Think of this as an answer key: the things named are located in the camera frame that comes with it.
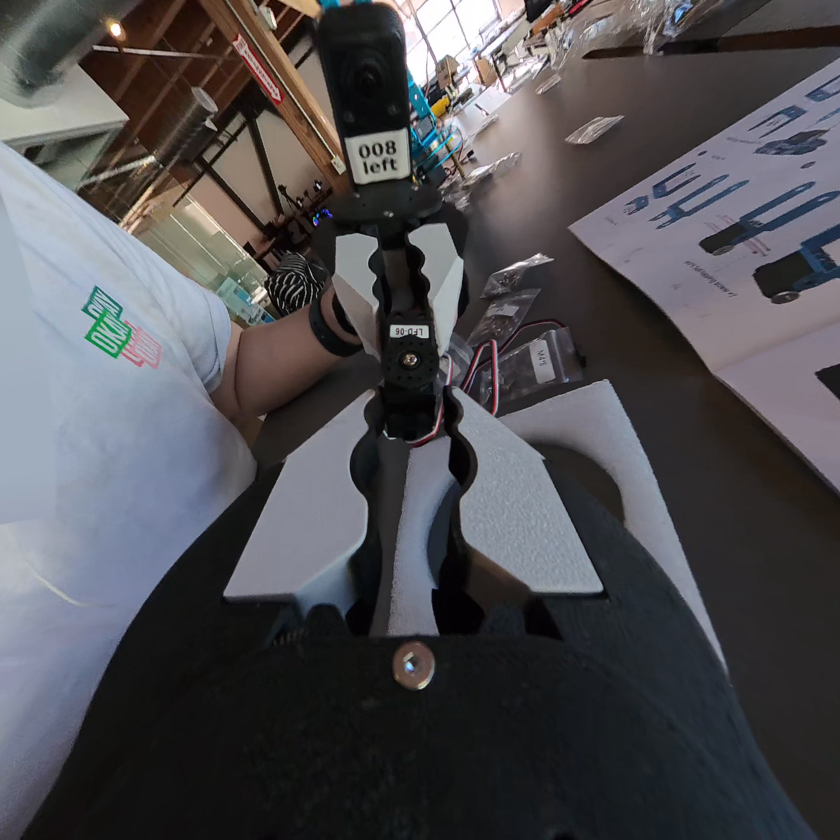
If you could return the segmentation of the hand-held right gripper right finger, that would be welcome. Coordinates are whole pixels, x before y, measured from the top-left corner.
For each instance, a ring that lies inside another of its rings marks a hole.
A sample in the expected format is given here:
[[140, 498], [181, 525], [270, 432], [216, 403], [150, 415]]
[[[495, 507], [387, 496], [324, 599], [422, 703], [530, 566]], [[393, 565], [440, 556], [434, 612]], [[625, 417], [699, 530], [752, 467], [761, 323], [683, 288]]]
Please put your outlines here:
[[455, 489], [439, 632], [561, 635], [547, 600], [604, 587], [544, 458], [459, 388], [445, 388], [443, 408]]

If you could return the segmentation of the grey metal ceiling duct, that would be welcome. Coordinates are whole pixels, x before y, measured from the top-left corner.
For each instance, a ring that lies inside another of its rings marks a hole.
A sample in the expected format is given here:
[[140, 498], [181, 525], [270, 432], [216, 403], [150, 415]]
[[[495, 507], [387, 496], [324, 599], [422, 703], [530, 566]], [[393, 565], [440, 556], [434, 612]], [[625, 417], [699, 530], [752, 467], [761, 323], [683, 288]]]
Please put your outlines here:
[[64, 77], [137, 1], [2, 1], [1, 97], [22, 108], [52, 104]]

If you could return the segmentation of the crumpled clear plastic wrap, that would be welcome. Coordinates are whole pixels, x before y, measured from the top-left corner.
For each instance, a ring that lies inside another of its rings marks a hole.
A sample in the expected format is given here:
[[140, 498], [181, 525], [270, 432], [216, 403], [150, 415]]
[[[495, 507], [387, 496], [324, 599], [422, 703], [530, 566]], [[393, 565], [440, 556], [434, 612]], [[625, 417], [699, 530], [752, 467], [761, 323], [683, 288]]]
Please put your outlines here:
[[664, 44], [675, 40], [722, 4], [724, 1], [637, 2], [637, 20], [643, 33], [643, 54], [654, 55]]

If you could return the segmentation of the white foam frame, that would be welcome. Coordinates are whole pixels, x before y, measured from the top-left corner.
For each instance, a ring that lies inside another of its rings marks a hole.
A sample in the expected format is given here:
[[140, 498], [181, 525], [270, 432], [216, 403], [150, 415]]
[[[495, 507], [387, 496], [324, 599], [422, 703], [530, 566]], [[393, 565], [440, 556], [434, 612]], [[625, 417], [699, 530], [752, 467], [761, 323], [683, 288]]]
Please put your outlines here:
[[[613, 385], [598, 381], [500, 421], [530, 445], [567, 448], [604, 469], [619, 489], [625, 528], [667, 573], [727, 673], [726, 659], [655, 473]], [[455, 483], [448, 470], [448, 453], [448, 441], [440, 438], [409, 456], [387, 636], [438, 634], [427, 544], [438, 510]]]

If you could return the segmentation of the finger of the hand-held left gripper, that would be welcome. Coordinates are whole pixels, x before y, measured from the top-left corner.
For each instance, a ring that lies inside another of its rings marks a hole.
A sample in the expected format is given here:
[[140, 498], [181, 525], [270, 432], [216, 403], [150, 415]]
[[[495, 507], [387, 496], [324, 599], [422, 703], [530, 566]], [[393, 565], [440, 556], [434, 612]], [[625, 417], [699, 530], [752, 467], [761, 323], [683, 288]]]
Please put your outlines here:
[[422, 349], [446, 349], [459, 319], [464, 260], [444, 223], [424, 224], [405, 235], [409, 305], [403, 336]]
[[364, 351], [383, 356], [385, 325], [392, 312], [392, 291], [378, 239], [371, 235], [340, 235], [335, 240], [333, 287]]

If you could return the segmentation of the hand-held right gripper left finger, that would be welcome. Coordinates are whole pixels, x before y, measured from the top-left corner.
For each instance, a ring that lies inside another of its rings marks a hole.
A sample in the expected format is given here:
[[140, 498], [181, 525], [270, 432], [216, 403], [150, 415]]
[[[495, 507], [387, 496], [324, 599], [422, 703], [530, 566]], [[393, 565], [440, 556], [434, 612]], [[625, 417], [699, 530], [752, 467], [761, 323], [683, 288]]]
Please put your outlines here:
[[230, 577], [227, 602], [283, 602], [306, 616], [335, 606], [370, 633], [382, 581], [375, 478], [380, 394], [357, 397], [286, 457]]

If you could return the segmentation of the dark desk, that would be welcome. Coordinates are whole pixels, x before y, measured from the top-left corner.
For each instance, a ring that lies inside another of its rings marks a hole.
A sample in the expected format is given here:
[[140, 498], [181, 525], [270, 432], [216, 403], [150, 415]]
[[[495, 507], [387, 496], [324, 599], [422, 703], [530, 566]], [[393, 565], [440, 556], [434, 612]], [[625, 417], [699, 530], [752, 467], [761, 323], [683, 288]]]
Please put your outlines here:
[[[838, 496], [717, 381], [656, 306], [568, 226], [838, 57], [837, 48], [583, 59], [479, 136], [520, 162], [469, 206], [467, 335], [487, 275], [522, 257], [533, 312], [570, 328], [653, 467], [752, 731], [820, 838], [838, 838]], [[564, 141], [597, 117], [597, 141]]]

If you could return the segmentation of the striped black white cloth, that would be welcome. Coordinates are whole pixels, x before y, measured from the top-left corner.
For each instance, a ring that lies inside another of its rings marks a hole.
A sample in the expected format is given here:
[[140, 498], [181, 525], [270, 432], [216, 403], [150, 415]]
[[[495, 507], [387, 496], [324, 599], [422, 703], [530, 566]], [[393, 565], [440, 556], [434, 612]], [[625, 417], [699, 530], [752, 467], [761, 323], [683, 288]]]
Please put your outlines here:
[[283, 319], [311, 304], [329, 278], [328, 271], [318, 262], [288, 251], [268, 274], [265, 289], [271, 305]]

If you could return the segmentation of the printed instruction booklet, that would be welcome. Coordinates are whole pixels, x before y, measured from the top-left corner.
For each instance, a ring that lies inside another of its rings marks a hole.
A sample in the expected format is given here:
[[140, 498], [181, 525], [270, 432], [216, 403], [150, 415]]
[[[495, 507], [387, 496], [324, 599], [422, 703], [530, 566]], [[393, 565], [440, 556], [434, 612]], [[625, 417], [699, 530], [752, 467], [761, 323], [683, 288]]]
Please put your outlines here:
[[570, 232], [839, 484], [838, 60]]

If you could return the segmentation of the red white hanging sign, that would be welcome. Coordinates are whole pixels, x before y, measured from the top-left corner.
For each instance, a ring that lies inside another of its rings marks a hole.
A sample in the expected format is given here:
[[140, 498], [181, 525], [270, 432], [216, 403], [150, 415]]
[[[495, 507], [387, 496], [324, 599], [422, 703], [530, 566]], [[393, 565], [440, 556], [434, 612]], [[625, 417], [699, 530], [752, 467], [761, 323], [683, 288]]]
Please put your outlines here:
[[262, 59], [258, 58], [252, 50], [248, 40], [242, 34], [237, 34], [232, 42], [234, 51], [238, 54], [243, 63], [247, 66], [251, 75], [257, 80], [263, 92], [272, 103], [279, 107], [284, 99], [282, 89], [266, 67]]

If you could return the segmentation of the person's left forearm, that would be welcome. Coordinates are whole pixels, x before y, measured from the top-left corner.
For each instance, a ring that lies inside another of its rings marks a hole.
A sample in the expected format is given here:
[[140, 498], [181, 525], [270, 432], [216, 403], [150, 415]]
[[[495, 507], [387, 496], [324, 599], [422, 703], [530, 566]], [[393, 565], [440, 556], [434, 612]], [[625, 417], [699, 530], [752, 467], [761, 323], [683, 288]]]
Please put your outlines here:
[[241, 329], [233, 324], [222, 377], [208, 391], [216, 409], [238, 424], [272, 413], [331, 372], [342, 358], [312, 330], [310, 307], [282, 320]]

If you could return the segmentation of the black wristband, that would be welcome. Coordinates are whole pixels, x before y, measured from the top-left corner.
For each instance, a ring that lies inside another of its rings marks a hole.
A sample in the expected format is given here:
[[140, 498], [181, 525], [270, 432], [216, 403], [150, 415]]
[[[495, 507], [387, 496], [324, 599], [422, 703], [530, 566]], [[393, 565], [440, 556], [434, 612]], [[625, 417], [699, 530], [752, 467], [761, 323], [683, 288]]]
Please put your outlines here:
[[342, 359], [349, 358], [362, 351], [362, 344], [359, 341], [345, 340], [341, 334], [332, 329], [322, 311], [324, 298], [328, 295], [329, 289], [324, 287], [310, 305], [309, 326], [315, 339], [328, 353]]

